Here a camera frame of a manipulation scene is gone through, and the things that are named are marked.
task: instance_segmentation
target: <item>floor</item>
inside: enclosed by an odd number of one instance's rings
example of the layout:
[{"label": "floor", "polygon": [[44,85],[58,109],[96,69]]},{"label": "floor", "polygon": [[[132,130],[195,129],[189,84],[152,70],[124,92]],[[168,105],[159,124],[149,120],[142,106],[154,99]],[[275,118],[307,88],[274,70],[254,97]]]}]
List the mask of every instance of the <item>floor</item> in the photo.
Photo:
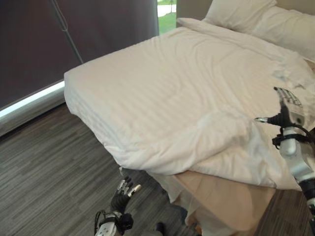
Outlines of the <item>floor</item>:
[{"label": "floor", "polygon": [[[166,236],[196,236],[185,211],[145,172],[127,171],[143,185],[127,207],[139,236],[158,221]],[[94,215],[108,210],[122,179],[110,154],[66,106],[0,138],[0,236],[93,235]],[[303,195],[278,191],[256,236],[310,236]]]}]

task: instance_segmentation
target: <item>window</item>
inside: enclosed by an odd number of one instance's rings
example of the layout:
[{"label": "window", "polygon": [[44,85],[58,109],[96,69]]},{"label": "window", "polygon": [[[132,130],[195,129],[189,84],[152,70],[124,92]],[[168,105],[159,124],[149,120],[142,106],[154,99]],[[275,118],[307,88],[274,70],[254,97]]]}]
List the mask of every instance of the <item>window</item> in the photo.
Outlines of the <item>window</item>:
[{"label": "window", "polygon": [[176,27],[177,0],[157,0],[159,33],[163,34]]}]

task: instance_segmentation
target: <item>pillowcase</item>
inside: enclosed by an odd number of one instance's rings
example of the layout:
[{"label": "pillowcase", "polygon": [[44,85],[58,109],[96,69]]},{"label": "pillowcase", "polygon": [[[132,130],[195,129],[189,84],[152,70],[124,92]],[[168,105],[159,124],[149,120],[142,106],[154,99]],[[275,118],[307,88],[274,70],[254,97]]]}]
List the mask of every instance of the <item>pillowcase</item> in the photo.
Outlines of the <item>pillowcase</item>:
[{"label": "pillowcase", "polygon": [[213,0],[204,21],[241,33],[250,33],[275,0]]},{"label": "pillowcase", "polygon": [[252,35],[315,62],[315,16],[274,6],[262,15]]}]

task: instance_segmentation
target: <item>white bedsheet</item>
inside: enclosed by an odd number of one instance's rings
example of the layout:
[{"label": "white bedsheet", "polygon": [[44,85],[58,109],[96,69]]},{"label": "white bedsheet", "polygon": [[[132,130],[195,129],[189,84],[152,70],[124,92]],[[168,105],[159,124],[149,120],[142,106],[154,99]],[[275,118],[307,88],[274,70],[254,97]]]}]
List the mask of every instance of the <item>white bedsheet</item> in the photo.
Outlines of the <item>white bedsheet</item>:
[{"label": "white bedsheet", "polygon": [[279,112],[277,86],[301,100],[308,127],[315,117],[311,70],[297,53],[252,36],[181,23],[66,72],[70,111],[125,168],[299,189],[271,144],[278,128],[252,119]]}]

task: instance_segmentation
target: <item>robotic arm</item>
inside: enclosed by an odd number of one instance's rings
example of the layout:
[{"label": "robotic arm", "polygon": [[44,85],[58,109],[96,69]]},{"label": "robotic arm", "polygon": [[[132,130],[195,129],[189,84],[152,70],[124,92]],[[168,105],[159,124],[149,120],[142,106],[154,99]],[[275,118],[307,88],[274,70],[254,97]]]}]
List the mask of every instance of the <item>robotic arm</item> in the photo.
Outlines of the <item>robotic arm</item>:
[{"label": "robotic arm", "polygon": [[[96,214],[94,223],[95,236],[122,236],[126,230],[132,228],[132,216],[129,213],[125,213],[125,209],[130,198],[141,188],[141,185],[138,184],[129,190],[132,185],[131,178],[124,178],[118,185],[112,198],[110,213],[101,210]],[[104,219],[98,223],[101,214]]]},{"label": "robotic arm", "polygon": [[291,174],[300,185],[312,214],[310,225],[315,236],[315,157],[314,138],[305,128],[303,107],[290,91],[274,88],[278,93],[281,112],[271,118],[256,118],[255,121],[280,126],[280,134],[272,139],[280,150]]}]

